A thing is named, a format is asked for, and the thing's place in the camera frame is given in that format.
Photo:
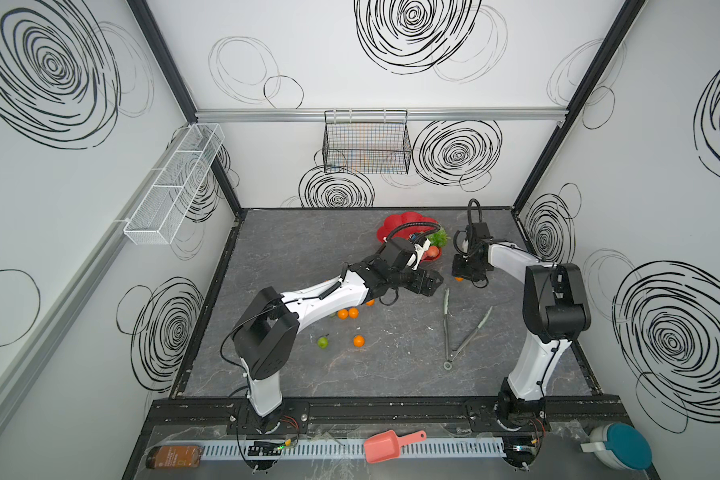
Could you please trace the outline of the green fake grape bunch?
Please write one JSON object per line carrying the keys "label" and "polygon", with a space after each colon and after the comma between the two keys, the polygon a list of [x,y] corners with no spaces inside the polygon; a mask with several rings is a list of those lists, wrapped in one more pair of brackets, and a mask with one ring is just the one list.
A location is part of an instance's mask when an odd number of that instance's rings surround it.
{"label": "green fake grape bunch", "polygon": [[427,238],[430,241],[430,245],[438,249],[443,249],[450,241],[450,237],[444,228],[440,228],[437,232],[428,235]]}

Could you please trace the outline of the red flower-shaped fruit bowl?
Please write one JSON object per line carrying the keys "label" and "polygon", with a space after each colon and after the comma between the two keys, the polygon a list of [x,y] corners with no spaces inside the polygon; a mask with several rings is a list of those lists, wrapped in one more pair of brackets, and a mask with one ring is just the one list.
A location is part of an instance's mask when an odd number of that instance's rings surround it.
{"label": "red flower-shaped fruit bowl", "polygon": [[422,245],[423,240],[418,237],[433,235],[441,230],[438,222],[417,212],[404,212],[387,216],[382,226],[377,230],[376,237],[381,245],[376,249],[380,253],[389,238],[403,238],[411,240],[415,245]]}

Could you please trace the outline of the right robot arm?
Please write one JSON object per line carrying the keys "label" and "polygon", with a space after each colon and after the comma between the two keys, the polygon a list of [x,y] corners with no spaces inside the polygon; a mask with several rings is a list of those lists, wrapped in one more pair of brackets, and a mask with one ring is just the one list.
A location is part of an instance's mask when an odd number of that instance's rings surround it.
{"label": "right robot arm", "polygon": [[456,233],[455,277],[481,282],[498,268],[523,283],[522,318],[527,329],[517,363],[504,378],[494,410],[497,422],[518,431],[545,407],[548,384],[563,353],[589,329],[592,315],[582,272],[495,240],[484,221]]}

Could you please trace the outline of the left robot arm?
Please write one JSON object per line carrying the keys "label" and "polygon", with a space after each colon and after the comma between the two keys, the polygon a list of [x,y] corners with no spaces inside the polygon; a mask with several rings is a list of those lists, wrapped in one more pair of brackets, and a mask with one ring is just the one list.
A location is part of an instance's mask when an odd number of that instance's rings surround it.
{"label": "left robot arm", "polygon": [[420,266],[430,247],[423,233],[388,238],[376,253],[343,266],[334,278],[285,293],[266,287],[254,296],[229,338],[247,378],[250,408],[260,422],[282,411],[279,372],[307,327],[342,309],[379,301],[388,291],[434,295],[443,277]]}

